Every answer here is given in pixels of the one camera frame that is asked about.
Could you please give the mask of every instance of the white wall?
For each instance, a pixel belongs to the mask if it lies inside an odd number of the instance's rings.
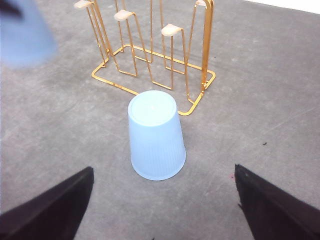
[[[246,0],[249,2],[273,5],[288,9],[297,9],[320,14],[320,0]]]

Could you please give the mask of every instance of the plastic cup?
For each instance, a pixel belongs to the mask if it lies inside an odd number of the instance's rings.
[[[34,67],[52,57],[56,42],[33,0],[7,0],[21,17],[1,12],[1,60],[11,68]]]
[[[177,104],[166,92],[150,90],[128,106],[131,163],[143,178],[160,181],[184,166],[186,149]]]

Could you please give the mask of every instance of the upside-down cup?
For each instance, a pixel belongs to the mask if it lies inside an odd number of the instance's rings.
[[[150,90],[128,106],[131,164],[142,177],[160,181],[184,166],[186,149],[177,104],[166,92]]]

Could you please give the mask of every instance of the blurry blue object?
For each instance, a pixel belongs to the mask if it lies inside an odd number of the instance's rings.
[[[7,0],[18,17],[1,11],[1,61],[12,68],[32,67],[50,58],[57,49],[36,4],[32,0]]]
[[[135,96],[128,106],[131,163],[149,180],[165,180],[185,164],[186,149],[176,101],[163,91]]]

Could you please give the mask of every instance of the blue plastic cup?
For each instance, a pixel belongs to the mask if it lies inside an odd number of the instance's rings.
[[[52,57],[56,42],[33,0],[7,0],[21,17],[1,12],[1,60],[11,68],[34,67]]]
[[[184,166],[186,149],[177,104],[166,92],[150,90],[128,106],[131,163],[142,177],[160,181]]]

